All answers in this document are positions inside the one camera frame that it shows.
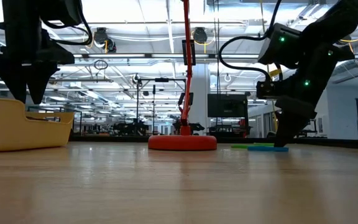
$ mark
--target wooden table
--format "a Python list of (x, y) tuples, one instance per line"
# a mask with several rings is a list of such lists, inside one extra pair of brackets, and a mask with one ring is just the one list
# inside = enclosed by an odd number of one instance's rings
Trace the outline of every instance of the wooden table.
[(0, 223), (358, 224), (358, 149), (73, 142), (0, 153)]

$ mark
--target black screen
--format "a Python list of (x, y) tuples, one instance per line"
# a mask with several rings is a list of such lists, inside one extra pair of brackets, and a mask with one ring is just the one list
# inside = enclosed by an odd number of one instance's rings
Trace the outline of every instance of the black screen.
[(244, 118), (248, 117), (248, 101), (245, 95), (208, 94), (208, 117)]

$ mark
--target yellow plastic tray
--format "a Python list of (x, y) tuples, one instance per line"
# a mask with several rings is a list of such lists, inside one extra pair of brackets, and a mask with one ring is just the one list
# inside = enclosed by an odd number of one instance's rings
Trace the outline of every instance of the yellow plastic tray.
[[(58, 117), (60, 122), (37, 121)], [(74, 113), (25, 112), (17, 100), (0, 99), (0, 151), (16, 151), (42, 147), (59, 147), (68, 142)]]

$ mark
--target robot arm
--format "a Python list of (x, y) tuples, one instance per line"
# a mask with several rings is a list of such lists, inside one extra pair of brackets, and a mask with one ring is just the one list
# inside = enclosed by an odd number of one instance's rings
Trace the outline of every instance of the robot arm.
[[(17, 100), (25, 103), (27, 87), (35, 104), (42, 101), (49, 78), (58, 64), (74, 63), (74, 56), (58, 44), (88, 45), (91, 29), (81, 0), (2, 0), (6, 46), (1, 47), (0, 77)], [(59, 20), (62, 26), (49, 21)], [(85, 42), (53, 40), (41, 21), (54, 29), (73, 27), (88, 34)], [(84, 22), (86, 30), (74, 27)]]
[(265, 65), (276, 63), (297, 68), (286, 80), (257, 84), (257, 96), (277, 99), (278, 117), (275, 146), (282, 147), (316, 116), (314, 109), (338, 62), (354, 59), (348, 46), (333, 43), (353, 32), (358, 25), (358, 0), (341, 0), (323, 17), (299, 32), (275, 24), (259, 55)]

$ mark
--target ceiling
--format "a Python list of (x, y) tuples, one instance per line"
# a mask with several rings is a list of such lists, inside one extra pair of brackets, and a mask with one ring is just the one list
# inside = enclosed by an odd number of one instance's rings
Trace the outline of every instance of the ceiling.
[[(106, 27), (108, 35), (117, 46), (116, 55), (120, 54), (160, 54), (160, 58), (103, 58), (108, 67), (105, 70), (95, 68), (95, 61), (99, 58), (81, 58), (81, 54), (104, 54), (104, 50), (93, 45), (64, 46), (67, 50), (78, 54), (75, 65), (64, 65), (53, 76), (48, 89), (71, 89), (71, 91), (48, 91), (45, 94), (46, 104), (73, 103), (72, 107), (77, 110), (95, 111), (113, 110), (115, 114), (133, 116), (133, 103), (135, 103), (135, 88), (132, 82), (135, 74), (141, 78), (185, 78), (186, 66), (181, 59), (181, 42), (185, 36), (183, 23), (183, 3), (181, 0), (82, 0), (83, 11), (92, 30), (97, 27)], [(196, 44), (196, 54), (215, 54), (216, 49), (222, 46), (230, 38), (238, 35), (255, 35), (263, 33), (270, 23), (270, 18), (275, 1), (266, 0), (263, 3), (263, 16), (259, 1), (254, 0), (192, 0), (190, 1), (191, 28), (204, 27), (208, 35), (207, 46)], [(322, 16), (336, 1), (309, 1), (309, 0), (284, 0), (278, 11), (276, 22), (286, 24), (292, 28), (303, 30), (308, 24)], [(2, 4), (0, 0), (0, 22), (3, 21)], [(53, 30), (44, 26), (54, 39), (83, 40), (84, 35), (71, 28)], [(358, 28), (351, 35), (353, 40), (358, 39)], [(0, 30), (0, 43), (4, 43), (4, 32)], [(237, 41), (229, 45), (225, 54), (257, 55), (263, 42), (250, 40)], [(353, 44), (358, 54), (358, 42)], [(264, 70), (266, 66), (257, 64), (256, 59), (229, 60), (233, 65), (258, 67)], [(197, 63), (206, 64), (209, 68), (211, 87), (216, 88), (218, 64), (216, 59), (199, 59)], [(358, 72), (357, 67), (351, 67), (351, 74)], [(285, 76), (293, 73), (284, 68)], [(257, 72), (238, 71), (226, 68), (219, 64), (221, 88), (223, 90), (253, 90), (257, 81), (264, 79)], [(330, 85), (358, 85), (358, 78), (351, 78), (340, 83), (340, 79), (346, 79), (348, 71), (338, 72), (330, 81)], [(150, 91), (152, 85), (157, 89), (164, 88), (166, 91), (158, 91), (156, 98), (160, 100), (161, 107), (158, 114), (163, 122), (167, 115), (177, 113), (176, 102), (183, 91), (183, 82), (155, 83), (149, 82), (143, 90)], [(141, 95), (143, 103), (151, 103), (152, 94)], [(150, 105), (142, 105), (142, 115), (150, 114)]]

